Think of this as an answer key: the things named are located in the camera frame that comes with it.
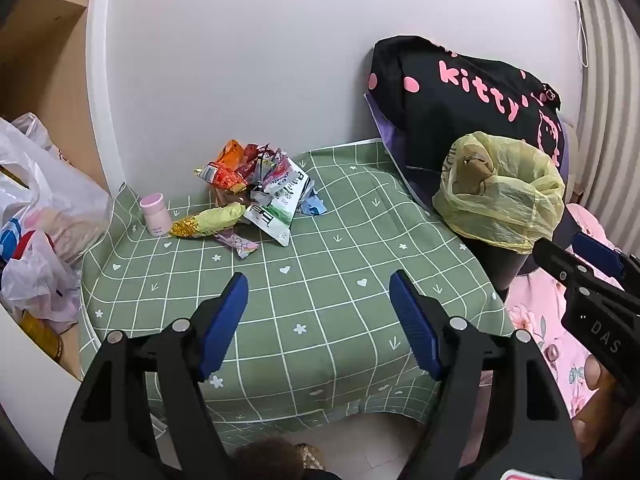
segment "silver screw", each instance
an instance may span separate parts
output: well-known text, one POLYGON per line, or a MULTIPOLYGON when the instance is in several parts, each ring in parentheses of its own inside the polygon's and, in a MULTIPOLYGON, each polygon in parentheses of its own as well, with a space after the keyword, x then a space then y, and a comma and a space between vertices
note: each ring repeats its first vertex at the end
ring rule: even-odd
POLYGON ((174 329, 174 332, 184 332, 189 329, 191 326, 191 322, 188 319, 184 319, 181 317, 180 319, 176 319, 173 323, 171 323, 171 328, 174 329))
POLYGON ((122 339, 122 332, 120 330, 114 330, 113 332, 109 332, 107 336, 107 341, 109 343, 117 343, 122 339))
POLYGON ((531 334, 526 330, 516 330, 516 339, 522 343, 531 341, 531 334))
POLYGON ((468 325, 466 319, 463 317, 452 317, 449 319, 449 324, 455 330, 464 330, 468 325))

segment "pile of wrappers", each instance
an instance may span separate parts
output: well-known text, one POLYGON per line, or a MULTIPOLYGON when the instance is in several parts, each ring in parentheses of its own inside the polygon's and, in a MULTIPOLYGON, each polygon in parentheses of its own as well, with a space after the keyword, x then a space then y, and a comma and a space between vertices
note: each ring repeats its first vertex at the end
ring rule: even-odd
POLYGON ((258 245, 233 231, 236 222, 255 224, 281 245, 289 245, 289 226, 296 210, 306 215, 326 212, 314 181, 281 149, 269 145, 242 147, 230 140, 218 158, 195 173, 211 184, 216 207, 174 222, 174 236, 213 236, 241 258, 258 245))

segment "white arrow print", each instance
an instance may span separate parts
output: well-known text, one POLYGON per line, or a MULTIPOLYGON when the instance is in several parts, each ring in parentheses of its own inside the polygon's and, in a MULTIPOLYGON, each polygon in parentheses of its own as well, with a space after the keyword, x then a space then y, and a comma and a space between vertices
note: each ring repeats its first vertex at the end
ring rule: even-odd
POLYGON ((391 345, 391 349, 395 350, 396 348, 398 348, 400 346, 400 342, 398 341, 398 338, 396 336, 394 336, 394 341, 391 342, 391 339, 389 340, 389 344, 391 345))

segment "yellow trash bag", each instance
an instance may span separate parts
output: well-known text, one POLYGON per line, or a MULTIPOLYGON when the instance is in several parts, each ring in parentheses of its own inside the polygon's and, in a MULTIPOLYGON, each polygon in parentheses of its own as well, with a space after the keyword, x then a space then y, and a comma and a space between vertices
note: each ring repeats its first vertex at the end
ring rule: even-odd
POLYGON ((529 254, 539 238, 551 240, 563 193, 546 153, 523 140, 475 132, 451 147, 433 206, 459 235, 529 254))

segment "striped curtain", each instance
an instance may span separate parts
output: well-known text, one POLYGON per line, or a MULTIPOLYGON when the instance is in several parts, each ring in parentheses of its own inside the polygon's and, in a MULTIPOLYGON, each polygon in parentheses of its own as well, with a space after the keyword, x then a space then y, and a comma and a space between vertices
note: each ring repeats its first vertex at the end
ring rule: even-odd
POLYGON ((580 204, 640 254, 640 39, 617 0, 581 0, 589 67, 577 135, 580 204))

